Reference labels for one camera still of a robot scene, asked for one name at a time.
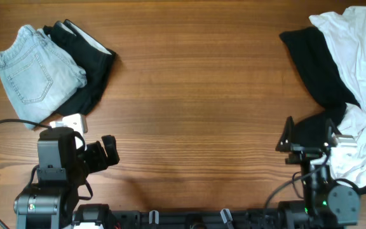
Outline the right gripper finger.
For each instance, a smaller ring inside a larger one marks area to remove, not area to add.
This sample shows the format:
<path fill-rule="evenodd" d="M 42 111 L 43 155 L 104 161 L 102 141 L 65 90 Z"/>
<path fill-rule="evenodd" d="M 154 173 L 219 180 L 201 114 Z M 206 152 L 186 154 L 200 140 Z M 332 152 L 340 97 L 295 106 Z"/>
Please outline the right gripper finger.
<path fill-rule="evenodd" d="M 336 145 L 334 137 L 341 135 L 334 122 L 329 118 L 325 123 L 325 140 L 329 145 Z"/>
<path fill-rule="evenodd" d="M 291 152 L 292 151 L 292 143 L 293 143 L 293 134 L 294 134 L 294 119 L 289 116 L 286 119 L 285 126 L 282 132 L 282 135 L 276 145 L 275 150 L 279 152 Z"/>

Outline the light blue denim jeans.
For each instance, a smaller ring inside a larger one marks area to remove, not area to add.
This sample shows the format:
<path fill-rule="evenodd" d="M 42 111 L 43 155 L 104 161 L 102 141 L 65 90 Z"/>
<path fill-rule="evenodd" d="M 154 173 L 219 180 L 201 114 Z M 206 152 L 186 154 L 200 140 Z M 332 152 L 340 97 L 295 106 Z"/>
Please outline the light blue denim jeans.
<path fill-rule="evenodd" d="M 14 43 L 0 52 L 0 79 L 18 117 L 35 123 L 87 84 L 86 71 L 31 25 L 22 26 Z"/>

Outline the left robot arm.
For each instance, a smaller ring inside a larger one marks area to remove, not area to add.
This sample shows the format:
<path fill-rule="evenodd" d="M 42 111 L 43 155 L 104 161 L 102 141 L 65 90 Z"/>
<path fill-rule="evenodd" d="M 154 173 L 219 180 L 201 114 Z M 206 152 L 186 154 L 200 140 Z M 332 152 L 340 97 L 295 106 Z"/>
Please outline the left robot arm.
<path fill-rule="evenodd" d="M 78 205 L 83 199 L 80 186 L 92 191 L 89 174 L 119 163 L 116 139 L 102 136 L 101 141 L 76 146 L 79 132 L 70 127 L 55 127 L 39 135 L 39 164 L 30 181 L 14 201 L 17 228 L 116 228 L 117 221 L 107 204 Z"/>

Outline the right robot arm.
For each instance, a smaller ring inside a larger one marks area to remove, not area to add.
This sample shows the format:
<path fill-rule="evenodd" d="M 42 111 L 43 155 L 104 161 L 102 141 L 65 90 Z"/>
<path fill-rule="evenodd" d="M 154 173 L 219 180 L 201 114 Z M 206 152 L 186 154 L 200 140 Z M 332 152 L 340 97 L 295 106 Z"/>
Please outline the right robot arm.
<path fill-rule="evenodd" d="M 333 179 L 330 159 L 338 151 L 352 151 L 357 144 L 352 136 L 342 135 L 332 120 L 325 124 L 325 140 L 320 147 L 294 142 L 294 121 L 289 116 L 276 150 L 288 153 L 286 164 L 299 165 L 301 175 L 290 184 L 302 183 L 303 197 L 278 204 L 278 228 L 345 228 L 358 223 L 360 194 L 358 187 L 344 178 Z"/>

